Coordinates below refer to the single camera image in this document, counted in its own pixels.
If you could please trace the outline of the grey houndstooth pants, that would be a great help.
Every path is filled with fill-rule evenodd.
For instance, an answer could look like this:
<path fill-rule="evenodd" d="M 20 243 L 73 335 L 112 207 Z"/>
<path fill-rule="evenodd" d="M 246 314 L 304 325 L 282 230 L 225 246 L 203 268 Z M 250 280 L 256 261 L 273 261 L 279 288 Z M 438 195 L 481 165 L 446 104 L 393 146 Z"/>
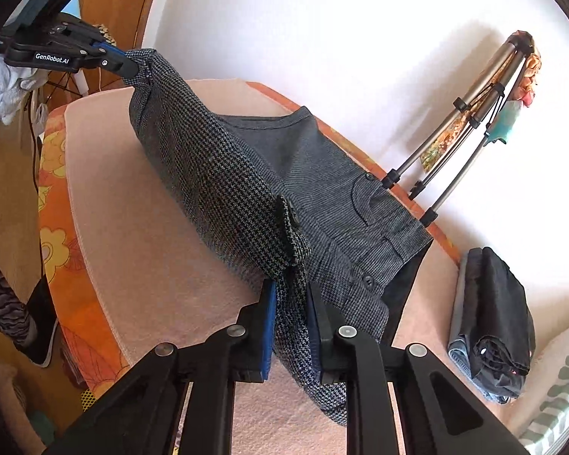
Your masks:
<path fill-rule="evenodd" d="M 280 117 L 209 110 L 154 49 L 128 52 L 129 116 L 147 158 L 203 242 L 253 288 L 276 286 L 273 349 L 319 410 L 346 421 L 343 384 L 312 365 L 306 290 L 383 339 L 432 239 L 324 136 L 306 108 Z"/>

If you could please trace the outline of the orange floral bedsheet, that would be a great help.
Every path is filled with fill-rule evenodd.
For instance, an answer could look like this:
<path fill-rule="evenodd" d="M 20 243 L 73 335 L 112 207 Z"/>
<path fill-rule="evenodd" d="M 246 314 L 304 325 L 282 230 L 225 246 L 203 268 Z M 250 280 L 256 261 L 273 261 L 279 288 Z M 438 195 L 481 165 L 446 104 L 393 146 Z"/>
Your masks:
<path fill-rule="evenodd" d="M 131 365 L 123 358 L 101 310 L 79 247 L 65 171 L 66 106 L 48 118 L 40 185 L 39 221 L 49 287 L 65 341 L 95 397 L 107 392 Z"/>

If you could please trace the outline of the green striped white pillow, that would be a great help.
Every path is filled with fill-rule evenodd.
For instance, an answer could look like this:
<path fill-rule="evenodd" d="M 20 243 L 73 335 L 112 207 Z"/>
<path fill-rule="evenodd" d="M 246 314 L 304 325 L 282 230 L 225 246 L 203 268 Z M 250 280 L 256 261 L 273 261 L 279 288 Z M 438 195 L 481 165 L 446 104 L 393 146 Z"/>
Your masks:
<path fill-rule="evenodd" d="M 517 439 L 530 454 L 557 454 L 569 440 L 569 328 L 533 363 L 515 420 Z"/>

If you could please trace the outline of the folded metal tripod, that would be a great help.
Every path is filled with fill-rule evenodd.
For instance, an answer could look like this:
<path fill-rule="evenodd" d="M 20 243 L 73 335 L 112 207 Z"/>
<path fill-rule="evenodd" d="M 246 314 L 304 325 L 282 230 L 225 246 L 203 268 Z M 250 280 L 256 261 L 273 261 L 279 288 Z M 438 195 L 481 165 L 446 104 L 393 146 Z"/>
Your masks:
<path fill-rule="evenodd" d="M 542 58 L 533 36 L 526 31 L 511 34 L 468 91 L 455 99 L 445 119 L 398 168 L 391 169 L 382 179 L 384 188 L 393 189 L 413 163 L 420 162 L 424 176 L 408 192 L 408 198 L 413 200 L 429 186 L 465 141 L 476 130 L 484 129 L 468 160 L 421 216 L 423 227 L 428 228 L 437 220 L 440 207 L 487 146 L 508 143 L 519 116 L 533 104 L 536 77 L 541 68 Z"/>

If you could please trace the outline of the orange floral scarf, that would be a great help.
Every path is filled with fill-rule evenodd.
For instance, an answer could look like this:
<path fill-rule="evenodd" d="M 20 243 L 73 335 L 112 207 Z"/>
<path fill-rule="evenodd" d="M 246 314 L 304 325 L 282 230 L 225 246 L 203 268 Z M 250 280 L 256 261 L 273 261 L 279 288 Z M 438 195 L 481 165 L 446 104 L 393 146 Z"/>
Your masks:
<path fill-rule="evenodd" d="M 511 94 L 506 98 L 494 120 L 491 120 L 489 126 L 487 126 L 490 143 L 496 141 L 507 143 L 508 136 L 521 111 L 533 104 L 533 99 L 536 95 L 534 90 L 536 88 L 536 75 L 539 74 L 541 68 L 541 55 L 540 52 L 535 50 L 526 58 L 511 90 Z M 437 137 L 437 140 L 433 141 L 422 152 L 420 162 L 426 174 L 430 174 L 435 169 L 437 162 L 452 150 L 454 142 L 461 137 L 462 131 L 470 122 L 471 113 L 475 110 L 476 107 L 473 107 L 470 112 L 462 113 L 461 117 L 455 119 L 451 126 L 448 126 Z"/>

